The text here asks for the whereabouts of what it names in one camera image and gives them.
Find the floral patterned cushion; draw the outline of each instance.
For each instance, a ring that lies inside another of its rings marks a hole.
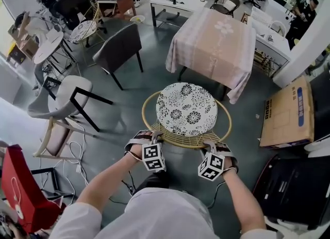
[[[178,82],[167,86],[160,93],[156,112],[158,120],[170,132],[194,136],[213,128],[218,107],[204,88]]]
[[[95,21],[87,20],[81,22],[75,29],[73,29],[69,41],[77,43],[82,39],[89,37],[96,32],[97,25]]]

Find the white shirt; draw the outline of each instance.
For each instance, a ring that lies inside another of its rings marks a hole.
[[[64,213],[49,239],[217,239],[208,210],[197,198],[175,190],[145,188],[135,194],[124,214],[100,231],[102,215],[93,206],[75,203]],[[252,230],[241,239],[276,239],[276,233]]]

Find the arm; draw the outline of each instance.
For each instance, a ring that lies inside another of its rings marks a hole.
[[[227,171],[223,178],[232,195],[235,212],[241,223],[242,234],[255,229],[266,229],[259,203],[237,176],[235,170]]]
[[[138,161],[129,154],[98,174],[79,196],[77,202],[94,206],[100,212],[118,189],[122,179]]]
[[[18,34],[18,38],[17,40],[20,42],[21,41],[21,38],[26,34],[26,30],[25,30],[25,27],[28,25],[28,17],[29,17],[29,12],[26,12],[23,16],[23,20],[22,20],[22,23],[21,23],[21,27],[20,27],[20,31],[19,31],[19,34]]]

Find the pink tablecloth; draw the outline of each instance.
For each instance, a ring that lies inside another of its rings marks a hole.
[[[174,73],[178,64],[183,65],[227,86],[234,104],[251,75],[255,43],[255,29],[203,8],[173,37],[166,69]]]

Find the black shirt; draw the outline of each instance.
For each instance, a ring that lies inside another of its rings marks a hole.
[[[301,9],[300,7],[298,8],[301,14],[305,15],[305,19],[302,20],[300,16],[297,16],[293,20],[291,27],[298,28],[299,32],[303,35],[316,17],[316,12],[315,10],[312,11],[309,5],[304,9]]]

